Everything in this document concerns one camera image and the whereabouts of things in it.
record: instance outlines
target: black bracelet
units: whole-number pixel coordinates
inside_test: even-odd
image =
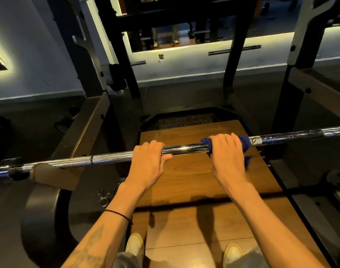
[[[115,213],[115,214],[118,214],[120,216],[123,216],[126,220],[128,220],[129,222],[131,221],[129,218],[127,218],[125,215],[119,213],[119,212],[116,212],[114,210],[104,210],[105,212],[111,212],[111,213]]]

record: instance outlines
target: forearm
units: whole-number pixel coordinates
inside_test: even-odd
[[[265,204],[251,183],[231,191],[270,267],[323,267]]]
[[[126,182],[122,183],[107,209],[130,218],[141,194]],[[77,265],[80,268],[94,268],[103,267],[104,264],[105,267],[111,267],[128,223],[127,219],[118,214],[104,212],[62,267]]]

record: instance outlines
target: gym equipment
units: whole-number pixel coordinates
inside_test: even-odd
[[[340,136],[340,126],[317,130],[297,131],[292,133],[250,136],[249,140],[251,141],[251,144],[253,146],[264,146],[285,143],[290,140],[318,139],[333,136]],[[163,149],[162,154],[184,155],[202,152],[208,152],[207,143],[194,143],[179,146],[168,146]],[[125,151],[118,153],[74,157],[43,162],[30,162],[27,164],[19,164],[17,163],[16,159],[7,159],[0,162],[0,178],[10,178],[12,180],[24,180],[29,176],[29,172],[32,170],[32,168],[41,163],[46,163],[51,166],[56,166],[60,168],[68,168],[93,164],[112,164],[117,162],[129,162],[132,159],[132,155],[133,155],[132,151]]]

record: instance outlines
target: white sneaker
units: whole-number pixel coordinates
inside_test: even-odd
[[[126,244],[125,252],[135,255],[139,262],[139,267],[143,267],[144,241],[139,233],[133,233],[130,235],[128,243]]]
[[[241,248],[237,244],[229,244],[226,246],[225,252],[223,254],[223,268],[232,262],[235,262],[240,257],[243,256]]]

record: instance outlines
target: gray wall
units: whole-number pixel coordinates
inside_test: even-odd
[[[34,1],[0,0],[0,100],[83,93],[46,0]]]

